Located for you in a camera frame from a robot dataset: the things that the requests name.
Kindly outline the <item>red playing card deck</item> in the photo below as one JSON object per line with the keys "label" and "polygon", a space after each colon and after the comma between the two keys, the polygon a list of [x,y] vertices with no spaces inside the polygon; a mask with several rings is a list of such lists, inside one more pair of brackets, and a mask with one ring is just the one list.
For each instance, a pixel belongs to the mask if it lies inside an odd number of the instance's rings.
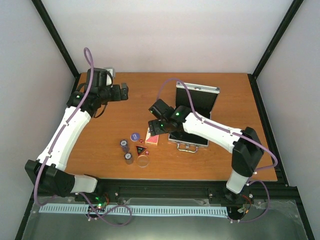
{"label": "red playing card deck", "polygon": [[145,141],[144,142],[146,144],[157,146],[158,142],[159,142],[159,135],[151,136],[150,129],[148,128],[147,132],[146,132],[146,137],[145,137]]}

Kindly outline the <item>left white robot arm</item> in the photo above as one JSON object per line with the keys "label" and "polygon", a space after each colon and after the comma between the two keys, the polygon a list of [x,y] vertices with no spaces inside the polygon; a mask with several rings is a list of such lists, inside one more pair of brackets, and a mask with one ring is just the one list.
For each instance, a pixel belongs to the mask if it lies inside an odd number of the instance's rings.
{"label": "left white robot arm", "polygon": [[25,164],[35,194],[44,190],[66,197],[84,192],[95,202],[103,198],[104,188],[98,185],[98,177],[65,171],[78,137],[97,110],[108,102],[126,101],[129,98],[126,83],[97,87],[96,90],[86,95],[77,89],[70,95],[62,121],[49,144],[36,160],[28,160]]}

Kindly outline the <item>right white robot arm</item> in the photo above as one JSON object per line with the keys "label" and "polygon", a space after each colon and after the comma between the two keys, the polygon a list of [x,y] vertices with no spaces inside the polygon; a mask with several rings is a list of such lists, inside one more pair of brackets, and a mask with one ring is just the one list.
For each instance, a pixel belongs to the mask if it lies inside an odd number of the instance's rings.
{"label": "right white robot arm", "polygon": [[193,112],[191,108],[152,105],[149,109],[156,119],[148,122],[151,136],[182,132],[199,136],[231,153],[231,174],[225,185],[225,196],[239,195],[256,171],[264,155],[256,131],[217,123]]}

